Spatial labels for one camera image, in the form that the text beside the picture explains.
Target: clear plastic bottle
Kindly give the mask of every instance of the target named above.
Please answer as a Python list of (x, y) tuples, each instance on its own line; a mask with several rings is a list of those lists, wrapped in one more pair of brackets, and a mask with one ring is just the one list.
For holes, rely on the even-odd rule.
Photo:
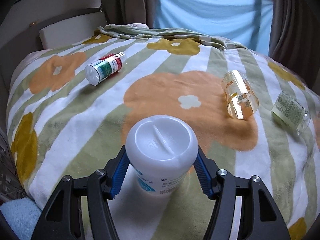
[(126, 59), (123, 52), (104, 56), (85, 67), (85, 76), (91, 85), (96, 86), (108, 76), (120, 71)]
[(307, 129), (311, 120), (309, 112), (284, 90), (278, 96), (272, 112), (295, 130), (297, 135)]
[(221, 86), (230, 117), (247, 119), (257, 111), (259, 100), (255, 96), (247, 78), (239, 71), (232, 70), (228, 72), (224, 76)]

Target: wall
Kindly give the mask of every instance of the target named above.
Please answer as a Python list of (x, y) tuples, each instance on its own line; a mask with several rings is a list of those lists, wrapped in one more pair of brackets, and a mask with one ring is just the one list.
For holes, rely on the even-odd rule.
[(21, 0), (14, 4), (0, 26), (0, 48), (29, 27), (75, 9), (100, 7), (100, 0)]

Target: bed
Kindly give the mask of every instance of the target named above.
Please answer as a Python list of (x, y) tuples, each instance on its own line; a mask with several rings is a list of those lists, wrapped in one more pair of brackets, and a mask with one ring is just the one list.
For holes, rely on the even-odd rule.
[[(122, 70), (91, 86), (84, 67), (121, 51), (128, 57)], [(221, 79), (234, 69), (246, 75), (260, 102), (247, 121), (224, 111)], [(312, 116), (300, 137), (271, 115), (282, 89)], [(188, 95), (200, 106), (183, 109), (178, 98)], [(82, 42), (32, 54), (16, 68), (6, 127), (19, 179), (42, 209), (63, 175), (88, 176), (115, 157), (137, 121), (155, 114), (178, 117), (220, 168), (239, 177), (260, 176), (292, 239), (301, 239), (320, 209), (319, 111), (319, 96), (299, 77), (238, 42), (185, 29), (107, 25)], [(136, 185), (131, 167), (109, 202), (120, 239), (141, 240), (202, 239), (213, 205), (193, 170), (171, 197), (154, 199)], [(237, 199), (231, 239), (240, 207)], [(82, 208), (90, 239), (85, 199)]]

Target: gray curtain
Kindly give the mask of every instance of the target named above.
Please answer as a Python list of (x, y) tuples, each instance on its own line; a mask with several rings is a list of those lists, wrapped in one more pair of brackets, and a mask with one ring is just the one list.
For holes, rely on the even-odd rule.
[(317, 0), (274, 0), (269, 55), (300, 75), (308, 87), (320, 67)]
[(157, 0), (101, 0), (108, 23), (144, 23), (153, 27)]

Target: metal screw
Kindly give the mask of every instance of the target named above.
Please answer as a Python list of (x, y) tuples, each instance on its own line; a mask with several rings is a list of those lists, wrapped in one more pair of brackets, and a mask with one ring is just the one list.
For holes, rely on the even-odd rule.
[(222, 176), (224, 176), (224, 175), (226, 175), (228, 173), (225, 169), (220, 169), (220, 170), (218, 170), (218, 172)]
[(98, 170), (96, 170), (96, 174), (97, 175), (103, 175), (103, 174), (105, 174), (106, 172), (105, 172), (105, 170), (104, 169), (98, 169)]
[(62, 177), (62, 181), (67, 182), (71, 179), (70, 175), (66, 175)]
[(252, 180), (253, 180), (254, 182), (259, 182), (261, 179), (260, 179), (260, 177), (258, 177), (258, 176), (253, 176), (253, 177), (252, 177)]

